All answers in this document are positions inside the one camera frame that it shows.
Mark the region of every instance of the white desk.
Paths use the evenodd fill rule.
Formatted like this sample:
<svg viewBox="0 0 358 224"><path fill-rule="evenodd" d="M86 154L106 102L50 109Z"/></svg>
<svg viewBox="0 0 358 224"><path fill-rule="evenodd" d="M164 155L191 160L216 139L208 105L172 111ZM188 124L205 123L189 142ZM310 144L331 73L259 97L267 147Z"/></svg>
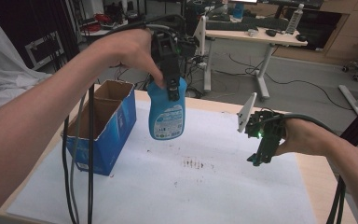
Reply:
<svg viewBox="0 0 358 224"><path fill-rule="evenodd" d="M196 29L195 36L199 38L205 38L206 36L212 37L213 40L210 41L209 46L209 55L208 55L208 62L206 69L204 71L204 90L210 91L211 90L211 64L213 59L213 42L215 38L219 39L230 39L230 40L239 40L239 41L246 41L250 43L258 43L262 44L266 47L266 51L264 54L264 61L261 65L259 71L257 71L256 78L257 83L260 88L261 93L261 100L267 100L269 98L269 91L266 86L266 82L264 80L264 74L266 72L267 66L269 65L269 59L271 57L272 51L276 45L282 46L306 46L308 44L307 41L300 42L296 40L296 35L298 35L298 31L295 31L293 35L280 35L276 34L276 36L271 37L266 34L265 28L258 28L258 34L250 37L248 32L242 31L216 31L216 30L203 30L205 29L205 17L200 19L199 26ZM201 48L204 48L205 40L201 41Z"/></svg>

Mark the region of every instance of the blue spray bottle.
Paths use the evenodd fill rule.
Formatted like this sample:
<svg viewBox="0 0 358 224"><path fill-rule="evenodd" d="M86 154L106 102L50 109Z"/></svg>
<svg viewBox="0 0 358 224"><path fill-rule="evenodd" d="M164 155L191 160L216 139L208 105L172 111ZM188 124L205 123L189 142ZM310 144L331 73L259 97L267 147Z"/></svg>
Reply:
<svg viewBox="0 0 358 224"><path fill-rule="evenodd" d="M180 68L174 44L170 37L156 38L160 70L166 87L161 89L154 81L147 87L151 99L149 132L156 140L170 140L180 136L185 128L186 82L180 77Z"/></svg>

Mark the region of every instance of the hand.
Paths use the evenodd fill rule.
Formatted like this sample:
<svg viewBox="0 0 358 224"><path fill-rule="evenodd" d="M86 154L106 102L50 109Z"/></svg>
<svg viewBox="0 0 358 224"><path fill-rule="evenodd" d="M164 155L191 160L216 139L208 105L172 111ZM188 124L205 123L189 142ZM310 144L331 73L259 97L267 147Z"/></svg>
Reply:
<svg viewBox="0 0 358 224"><path fill-rule="evenodd" d="M332 144L342 140L326 129L302 119L287 119L285 130L285 141L278 147L277 156L286 152L327 156Z"/></svg>
<svg viewBox="0 0 358 224"><path fill-rule="evenodd" d="M111 49L114 52L115 57L108 61L110 66L123 64L146 71L152 75L160 88L164 87L162 73L150 55L151 33L149 30L132 29L118 32L98 40L95 44L100 45L101 50Z"/></svg>

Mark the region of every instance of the desk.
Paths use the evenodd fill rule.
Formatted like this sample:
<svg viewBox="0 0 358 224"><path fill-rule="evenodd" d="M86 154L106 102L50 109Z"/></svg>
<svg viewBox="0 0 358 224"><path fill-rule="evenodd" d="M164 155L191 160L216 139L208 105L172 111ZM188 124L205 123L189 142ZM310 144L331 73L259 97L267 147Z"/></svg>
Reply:
<svg viewBox="0 0 358 224"><path fill-rule="evenodd" d="M269 91L266 86L266 82L264 80L264 74L266 72L267 66L269 65L269 59L271 57L272 51L276 45L282 46L306 46L308 42L300 42L296 40L296 35L298 35L298 31L295 31L293 35L280 35L276 34L276 36L271 37L266 35L265 28L258 28L258 34L250 37L248 32L242 31L216 31L216 30L206 30L205 29L205 17L202 17L199 22L199 26L196 29L195 36L202 38L201 41L201 48L204 48L204 40L205 37L211 37L212 40L210 41L209 46L209 55L208 55L208 62L206 65L206 69L204 71L204 90L210 91L211 90L211 64L212 64L212 56L213 56L213 42L215 38L219 39L230 39L230 40L239 40L239 41L246 41L250 43L259 43L263 46L266 46L266 51L264 54L264 61L261 65L259 71L256 72L257 83L260 88L261 93L261 100L267 100L269 98Z"/></svg>
<svg viewBox="0 0 358 224"><path fill-rule="evenodd" d="M149 98L147 93L144 91L137 91L135 93L135 97L137 101L147 102ZM197 100L197 99L186 99L187 108L195 108L199 110L208 110L208 111L215 111L215 112L228 112L229 114L235 114L240 111L241 105L231 105L231 104L224 104L224 103L217 103L217 102L210 102L204 100ZM60 138L60 128L57 133L52 138L51 142L49 143L46 151L43 153L41 159L36 164L33 172L36 172L36 168L39 167L42 163L42 160L50 153L53 147L61 140ZM296 162L299 166L300 174L304 180L306 191L310 198L310 204L313 210L313 214L316 217L317 223L325 223L327 220L330 207L334 198L334 193L337 185L337 181L334 178L334 175L326 161L323 157L311 157L311 156L304 156L304 155L296 155ZM271 167L271 164L264 164L265 168ZM7 209L10 205L16 200L16 197L19 196L22 189L25 188L26 183L30 180L30 176L19 186L19 188L10 196L10 198L5 202L5 204L0 208L0 223L4 223L5 221L9 221L9 223L33 223L30 219L20 219L19 217L14 217L7 212ZM63 211L64 216L69 216L65 211ZM343 223L356 223L352 214L351 210L349 209L348 205L345 205L344 209L344 217Z"/></svg>

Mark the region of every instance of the blue cardboard box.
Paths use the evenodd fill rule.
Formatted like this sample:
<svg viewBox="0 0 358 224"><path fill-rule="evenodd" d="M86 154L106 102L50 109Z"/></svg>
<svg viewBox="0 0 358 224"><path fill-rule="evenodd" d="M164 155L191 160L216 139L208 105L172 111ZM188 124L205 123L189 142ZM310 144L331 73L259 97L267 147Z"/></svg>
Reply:
<svg viewBox="0 0 358 224"><path fill-rule="evenodd" d="M76 150L76 118L68 127L67 148L79 170L89 170L89 102L80 117ZM109 175L136 121L134 86L106 80L94 93L94 174Z"/></svg>

